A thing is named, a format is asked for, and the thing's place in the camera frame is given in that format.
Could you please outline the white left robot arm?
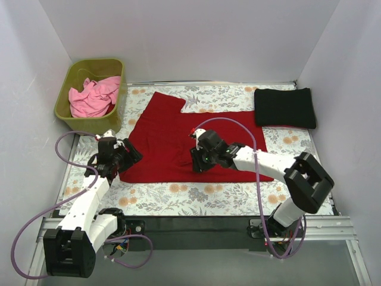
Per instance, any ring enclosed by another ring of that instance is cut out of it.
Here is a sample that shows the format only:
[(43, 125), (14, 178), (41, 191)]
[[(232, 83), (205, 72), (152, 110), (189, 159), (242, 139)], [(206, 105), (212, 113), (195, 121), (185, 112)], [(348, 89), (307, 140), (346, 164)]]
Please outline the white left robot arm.
[(104, 242), (121, 238), (127, 230), (122, 210), (98, 210), (113, 180), (141, 161), (141, 153), (127, 139), (98, 138), (98, 152), (87, 163), (82, 194), (54, 229), (43, 236), (49, 276), (89, 277)]

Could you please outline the red t shirt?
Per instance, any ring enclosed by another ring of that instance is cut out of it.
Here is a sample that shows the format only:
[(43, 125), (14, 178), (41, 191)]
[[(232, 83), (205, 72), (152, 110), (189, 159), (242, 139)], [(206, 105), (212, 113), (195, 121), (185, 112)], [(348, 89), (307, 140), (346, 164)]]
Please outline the red t shirt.
[(213, 167), (203, 173), (192, 170), (190, 150), (195, 140), (189, 135), (202, 124), (212, 129), (228, 144), (238, 142), (267, 151), (261, 127), (255, 124), (254, 111), (222, 113), (182, 113), (185, 101), (155, 92), (141, 114), (129, 141), (141, 153), (142, 159), (120, 175), (126, 183), (255, 182), (252, 172), (240, 172)]

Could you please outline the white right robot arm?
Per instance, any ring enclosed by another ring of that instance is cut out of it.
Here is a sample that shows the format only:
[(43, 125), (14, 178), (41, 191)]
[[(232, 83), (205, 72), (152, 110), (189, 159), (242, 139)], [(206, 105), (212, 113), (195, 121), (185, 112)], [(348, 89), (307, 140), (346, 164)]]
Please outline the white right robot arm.
[(267, 229), (282, 237), (304, 214), (316, 214), (335, 183), (316, 158), (306, 152), (296, 157), (275, 155), (240, 144), (227, 144), (213, 130), (191, 133), (196, 145), (190, 151), (194, 172), (207, 172), (219, 165), (225, 169), (252, 172), (287, 186), (290, 197), (266, 219)]

